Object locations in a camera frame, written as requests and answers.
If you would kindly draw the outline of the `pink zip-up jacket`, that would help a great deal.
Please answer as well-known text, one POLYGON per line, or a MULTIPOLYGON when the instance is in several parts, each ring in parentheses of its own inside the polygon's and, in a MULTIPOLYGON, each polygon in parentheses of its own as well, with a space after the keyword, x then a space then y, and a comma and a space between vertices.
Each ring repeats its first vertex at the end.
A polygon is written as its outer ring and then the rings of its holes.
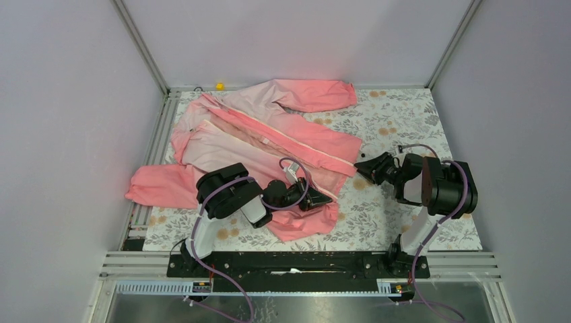
POLYGON ((268 228, 282 241, 327 234, 336 225, 337 196, 356 174, 361 140, 310 122, 304 114, 356 105, 356 91, 335 80, 274 79, 222 96, 202 94, 190 102, 170 142, 173 164, 143 166, 131 179, 126 198, 140 205, 197 207, 198 179, 241 163, 261 186, 285 180, 280 159, 296 159, 331 202, 311 211, 276 211, 268 228))

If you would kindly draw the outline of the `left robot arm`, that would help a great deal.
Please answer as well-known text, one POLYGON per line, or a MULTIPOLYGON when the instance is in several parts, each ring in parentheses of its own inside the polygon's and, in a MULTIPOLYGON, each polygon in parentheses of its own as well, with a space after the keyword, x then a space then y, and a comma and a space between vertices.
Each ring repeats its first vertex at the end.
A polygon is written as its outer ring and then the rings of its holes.
POLYGON ((311 211, 333 202, 317 190, 309 171, 298 160, 283 157, 279 166, 290 185, 272 180, 262 188, 242 163, 209 172, 198 180, 199 215, 191 235, 181 246, 188 252, 182 265, 190 275, 199 277, 207 272, 207 258, 213 252, 214 233, 221 220, 237 213, 259 228, 273 219, 275 211, 311 211))

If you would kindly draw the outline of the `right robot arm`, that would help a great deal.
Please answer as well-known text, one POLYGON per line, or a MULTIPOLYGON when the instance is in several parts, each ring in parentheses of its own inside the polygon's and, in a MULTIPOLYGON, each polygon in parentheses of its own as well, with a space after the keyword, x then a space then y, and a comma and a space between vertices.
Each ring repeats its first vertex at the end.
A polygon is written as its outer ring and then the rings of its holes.
POLYGON ((395 277, 419 265, 429 246, 453 219, 474 211, 478 192, 469 165, 407 153, 403 159, 385 152, 356 163, 358 173, 375 185, 393 186, 395 200, 420 207, 410 228, 400 234, 384 256, 383 265, 395 277))

